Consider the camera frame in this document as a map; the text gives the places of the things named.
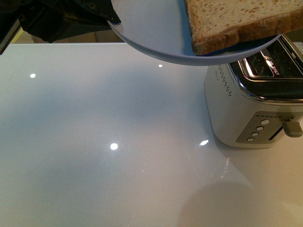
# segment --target toaster control panel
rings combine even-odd
[[[283,123],[297,121],[303,113],[259,111],[248,122],[237,143],[270,144],[285,134]]]

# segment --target toaster slot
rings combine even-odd
[[[281,128],[279,128],[278,131],[276,131],[274,135],[269,138],[269,140],[273,140],[282,130],[283,130],[283,126],[281,126]]]
[[[264,50],[239,61],[247,79],[303,79],[303,61],[285,37]]]

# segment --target toaster vent holes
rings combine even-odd
[[[226,77],[224,75],[224,72],[223,72],[223,69],[221,67],[221,65],[219,65],[219,72],[221,74],[221,79],[223,80],[223,84],[224,84],[224,87],[226,89],[226,92],[228,93],[228,97],[232,96],[232,92],[227,84],[227,81],[226,81]]]

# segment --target bread crust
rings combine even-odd
[[[282,13],[269,17],[258,18],[250,23],[223,26],[222,31],[208,35],[199,30],[201,21],[198,20],[196,9],[191,4],[192,1],[203,0],[184,0],[189,19],[190,32],[192,35],[192,47],[196,55],[203,55],[216,50],[220,50],[238,42],[246,42],[261,39],[272,35],[290,32],[303,27],[303,6],[290,13]]]

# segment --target black object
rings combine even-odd
[[[0,54],[20,26],[29,34],[52,43],[89,32],[110,30],[107,20],[121,22],[111,0],[1,0]]]

